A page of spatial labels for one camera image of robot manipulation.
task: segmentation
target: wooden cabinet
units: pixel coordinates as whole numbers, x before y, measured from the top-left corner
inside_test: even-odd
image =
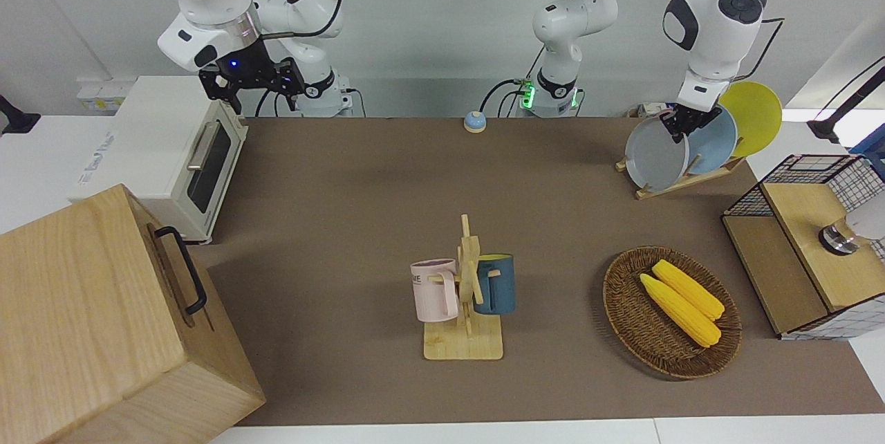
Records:
[[[0,443],[203,443],[262,406],[212,280],[158,230],[118,185],[0,235]]]

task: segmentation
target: blue mug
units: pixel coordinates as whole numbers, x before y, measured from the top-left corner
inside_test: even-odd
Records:
[[[483,304],[477,304],[474,300],[474,311],[481,315],[507,315],[516,309],[512,255],[481,255],[476,274],[480,277]]]

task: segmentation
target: woven tray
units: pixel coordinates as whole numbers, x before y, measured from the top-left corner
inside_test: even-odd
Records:
[[[654,276],[651,267],[661,259],[698,280],[725,305],[725,314],[716,320],[722,337],[715,346],[698,346],[645,292],[639,274]],[[611,327],[626,348],[651,368],[674,378],[714,375],[734,359],[740,347],[740,315],[725,287],[697,261],[669,248],[645,246],[617,256],[606,271],[603,303]]]

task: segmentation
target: plate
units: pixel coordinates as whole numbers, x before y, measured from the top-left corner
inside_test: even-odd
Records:
[[[698,346],[645,292],[639,274],[654,276],[651,267],[661,259],[698,280],[725,305],[724,314],[716,320],[722,331],[716,345],[708,349]],[[690,379],[717,374],[740,349],[740,315],[728,290],[707,268],[682,252],[644,246],[617,256],[606,271],[603,303],[611,328],[624,346],[652,369],[671,377]]]
[[[737,145],[737,123],[727,108],[701,129],[689,135],[689,164],[698,155],[696,163],[689,167],[689,175],[702,175],[715,171],[727,163]]]
[[[643,120],[626,141],[626,172],[636,186],[663,192],[679,181],[689,164],[689,142],[673,142],[657,117]]]
[[[746,157],[768,147],[781,130],[781,101],[764,84],[736,82],[722,94],[718,103],[731,112],[737,123],[737,134],[742,138],[734,148],[735,157]]]

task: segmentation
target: cable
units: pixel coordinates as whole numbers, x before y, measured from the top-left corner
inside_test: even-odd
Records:
[[[498,91],[499,88],[501,88],[502,86],[506,86],[508,84],[521,84],[521,82],[518,79],[506,79],[505,81],[499,82],[498,84],[493,86],[492,89],[486,93],[486,98],[483,98],[483,104],[480,105],[480,112],[483,112],[483,110],[485,110],[486,103],[487,101],[489,101],[489,98],[492,97],[492,94],[495,93],[495,91]]]
[[[363,109],[363,117],[367,118],[368,114],[366,114],[366,98],[363,98],[362,91],[357,90],[356,88],[354,88],[353,90],[356,91],[358,95],[360,95],[360,108]]]
[[[528,68],[528,72],[525,73],[525,82],[519,85],[519,91],[522,92],[525,90],[525,83],[528,82],[532,78],[532,71],[534,71],[534,66],[538,65],[538,60],[541,59],[541,54],[544,53],[544,45],[541,45],[541,50],[538,50],[538,54],[534,56],[534,62],[532,62],[532,66]],[[513,112],[513,106],[516,104],[516,97],[513,97],[513,100],[510,101],[510,107],[507,109],[506,117],[509,117],[511,112]]]
[[[360,106],[363,108],[363,117],[368,117],[366,115],[366,98],[363,98],[363,92],[360,90],[357,90],[356,88],[345,88],[344,92],[345,93],[356,93],[356,94],[360,95]]]
[[[827,110],[827,107],[829,107],[830,104],[832,104],[832,101],[835,100],[835,98],[837,98],[839,95],[841,95],[841,92],[847,90],[847,88],[848,88],[848,87],[849,87],[854,81],[857,81],[857,79],[859,79],[861,75],[865,75],[865,73],[869,72],[870,69],[874,68],[879,62],[882,62],[882,60],[885,60],[885,55],[882,55],[881,57],[879,57],[879,59],[876,59],[876,62],[873,62],[872,64],[870,64],[869,66],[867,66],[866,69],[860,71],[859,75],[856,75],[856,76],[854,76],[853,78],[851,78],[851,81],[847,82],[847,84],[845,84],[845,85],[841,88],[841,90],[838,90],[837,93],[836,93],[835,95],[832,95],[832,98],[827,102],[827,104],[825,104],[824,107],[821,108],[821,112],[818,112],[818,114],[814,117],[814,120],[818,120],[818,117],[821,117],[821,114],[824,113],[825,110]]]
[[[512,95],[513,100],[516,100],[516,95],[520,95],[520,94],[522,94],[522,91],[518,90],[518,91],[511,91],[511,92],[507,93],[505,96],[503,96],[503,98],[501,98],[501,103],[499,104],[499,112],[497,113],[496,117],[497,118],[501,117],[501,111],[503,110],[503,103],[505,103],[505,101],[507,101],[507,97],[510,97]]]
[[[322,29],[317,31],[313,31],[310,33],[297,33],[297,32],[284,32],[284,33],[272,33],[269,35],[262,35],[261,39],[279,39],[284,37],[315,37],[315,35],[321,35],[326,32],[326,29],[332,27],[332,24],[335,23],[335,19],[338,17],[338,12],[341,10],[341,3],[343,0],[338,0],[335,2],[335,11],[332,12],[332,17],[329,18],[329,22],[326,22],[326,25],[323,26]]]
[[[578,92],[581,94],[581,101],[578,102],[578,112],[575,112],[575,117],[581,115],[581,107],[584,107],[584,98],[587,98],[587,91],[578,88]]]
[[[762,21],[763,24],[767,24],[770,22],[777,22],[778,24],[777,24],[777,27],[774,28],[774,32],[772,32],[771,37],[768,38],[768,43],[765,44],[765,48],[762,49],[762,53],[759,54],[759,59],[756,60],[756,65],[753,66],[753,69],[750,70],[750,72],[746,73],[745,75],[737,76],[732,81],[743,81],[744,79],[749,78],[750,76],[753,75],[753,73],[756,72],[756,69],[759,68],[759,64],[762,63],[762,59],[765,59],[765,54],[768,53],[768,48],[770,48],[772,43],[774,43],[774,38],[777,37],[778,31],[780,31],[781,27],[783,27],[784,21],[786,21],[786,19],[784,19],[783,17],[780,17],[778,19],[766,19],[765,21]]]
[[[259,100],[259,104],[257,105],[257,107],[255,107],[255,117],[259,116],[259,114],[261,113],[261,106],[263,106],[263,104],[265,104],[265,99],[270,94],[271,94],[271,91],[267,90],[267,91],[265,91],[265,94],[261,95],[261,100]]]

